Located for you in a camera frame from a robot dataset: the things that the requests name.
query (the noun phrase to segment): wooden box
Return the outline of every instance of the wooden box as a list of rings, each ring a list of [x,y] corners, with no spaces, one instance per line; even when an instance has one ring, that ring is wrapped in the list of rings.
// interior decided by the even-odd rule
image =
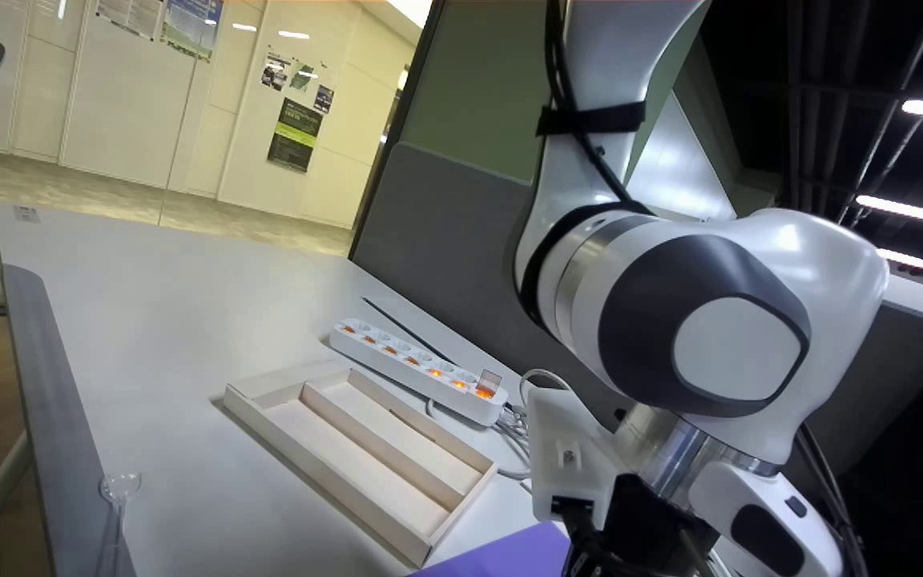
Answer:
[[[235,382],[225,406],[410,566],[493,478],[491,459],[339,363]]]

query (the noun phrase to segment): table surface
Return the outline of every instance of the table surface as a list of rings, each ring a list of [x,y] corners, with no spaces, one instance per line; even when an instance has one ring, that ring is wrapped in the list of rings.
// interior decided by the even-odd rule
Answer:
[[[109,550],[100,482],[117,472],[143,472],[121,573],[409,573],[215,406],[228,382],[338,360],[321,335],[339,317],[402,333],[364,297],[516,393],[511,367],[346,259],[3,206],[0,261],[62,577]],[[437,419],[519,467],[501,437]],[[531,523],[528,494],[493,478],[430,564]]]

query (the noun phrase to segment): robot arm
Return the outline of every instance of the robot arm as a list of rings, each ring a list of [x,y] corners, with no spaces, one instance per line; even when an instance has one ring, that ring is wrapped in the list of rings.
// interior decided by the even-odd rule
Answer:
[[[842,573],[780,467],[869,333],[884,259],[794,210],[678,220],[632,201],[621,181],[653,67],[706,0],[581,0],[567,26],[549,4],[554,109],[516,284],[638,406],[606,431],[571,390],[528,393],[540,517],[563,517],[600,566],[690,569],[681,540],[723,535],[757,564],[747,573]]]

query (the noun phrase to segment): black cable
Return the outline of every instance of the black cable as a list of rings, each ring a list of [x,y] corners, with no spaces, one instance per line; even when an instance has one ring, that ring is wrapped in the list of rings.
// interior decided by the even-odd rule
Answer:
[[[849,577],[869,577],[869,564],[863,555],[863,538],[849,520],[847,495],[840,490],[838,472],[832,467],[828,454],[820,452],[820,441],[812,427],[801,427],[794,444],[801,448],[806,466],[812,467],[819,482],[819,494],[824,507],[832,510],[832,520],[840,535],[842,562],[849,566]]]
[[[446,354],[443,348],[437,348],[430,338],[422,338],[416,330],[410,330],[409,324],[402,324],[396,315],[389,315],[382,304],[377,304],[373,297],[364,297],[373,312],[378,312],[386,321],[391,321],[396,326],[402,326],[410,338],[416,338],[420,345],[428,345],[434,354],[451,363],[451,354]]]
[[[575,85],[571,85],[571,70],[563,58],[563,0],[549,0],[549,23],[545,23],[545,67],[549,67],[549,85],[553,85],[553,101],[557,111],[581,111]],[[648,206],[632,198],[624,181],[615,176],[615,170],[603,160],[603,155],[594,148],[588,132],[571,132],[571,137],[581,145],[583,156],[594,163],[600,180],[620,196],[621,206],[650,213]]]

